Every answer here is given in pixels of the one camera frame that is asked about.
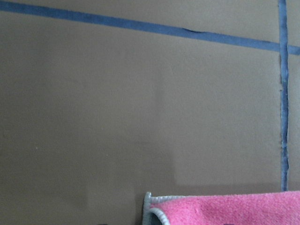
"blue tape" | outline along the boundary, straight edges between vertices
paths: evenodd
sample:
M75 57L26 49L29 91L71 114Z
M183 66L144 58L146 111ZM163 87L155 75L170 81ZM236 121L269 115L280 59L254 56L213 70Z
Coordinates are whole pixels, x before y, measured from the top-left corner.
M288 115L289 115L289 100L288 100L288 34L287 34L287 13L286 1L279 1L279 48L280 48L280 73L281 73L281 190L288 190Z
M217 42L228 45L238 45L256 49L264 49L279 52L279 44L275 42L256 40L251 38L236 37L231 35L217 34L211 32L198 32L184 28L166 26L150 22L141 22L115 18L110 16L95 15L68 11L63 9L26 5L20 3L0 1L0 10L29 15L38 15L56 19L78 21L83 23L101 24L130 30L139 30L157 34L177 36L183 38L198 39L204 41ZM300 54L300 47L291 48L291 53Z

